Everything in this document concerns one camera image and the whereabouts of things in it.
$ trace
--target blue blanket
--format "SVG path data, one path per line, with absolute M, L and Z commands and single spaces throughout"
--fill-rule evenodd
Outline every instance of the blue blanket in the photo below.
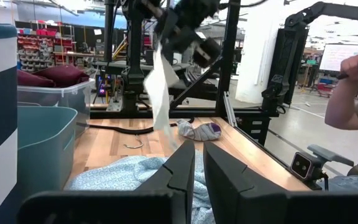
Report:
M 106 167 L 86 171 L 75 177 L 66 190 L 135 190 L 151 177 L 167 158 L 131 156 L 120 159 Z M 208 191 L 205 184 L 203 155 L 196 151 L 193 224 L 215 223 Z

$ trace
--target maroon pillow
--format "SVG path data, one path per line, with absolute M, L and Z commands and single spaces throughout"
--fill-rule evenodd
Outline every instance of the maroon pillow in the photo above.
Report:
M 55 87 L 55 82 L 45 77 L 33 75 L 22 70 L 17 71 L 17 84 L 21 86 Z
M 89 80 L 89 76 L 72 65 L 59 65 L 33 73 L 53 80 L 56 87 L 69 87 Z

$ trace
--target teal storage bin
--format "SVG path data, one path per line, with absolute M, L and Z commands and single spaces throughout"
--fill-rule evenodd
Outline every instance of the teal storage bin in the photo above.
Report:
M 64 187 L 73 167 L 76 116 L 71 108 L 17 107 L 17 184 L 22 199 Z

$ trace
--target sock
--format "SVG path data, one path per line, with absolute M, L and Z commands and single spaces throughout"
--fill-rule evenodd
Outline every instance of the sock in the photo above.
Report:
M 221 127 L 215 123 L 202 124 L 194 128 L 189 122 L 184 119 L 179 119 L 178 134 L 195 141 L 212 141 L 221 137 Z

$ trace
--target wooden tabletop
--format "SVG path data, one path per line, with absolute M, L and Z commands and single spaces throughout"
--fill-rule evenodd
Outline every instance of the wooden tabletop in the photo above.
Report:
M 215 122 L 222 129 L 222 136 L 214 143 L 236 157 L 260 175 L 270 179 L 288 190 L 309 190 L 298 179 L 286 171 L 270 156 L 261 151 L 254 143 L 245 138 L 221 118 L 196 118 L 193 125 Z M 144 129 L 152 126 L 152 119 L 93 119 L 91 124 L 117 126 L 126 129 Z M 177 134 L 173 128 L 176 141 L 181 144 L 184 137 Z M 106 129 L 89 128 L 76 141 L 74 152 L 74 165 L 70 178 L 90 169 L 96 169 L 126 156 L 168 157 L 172 150 L 162 131 L 140 135 L 139 139 L 144 145 L 139 149 L 128 149 L 124 146 L 138 146 L 135 136 L 121 134 Z M 202 142 L 195 142 L 197 150 L 203 150 Z

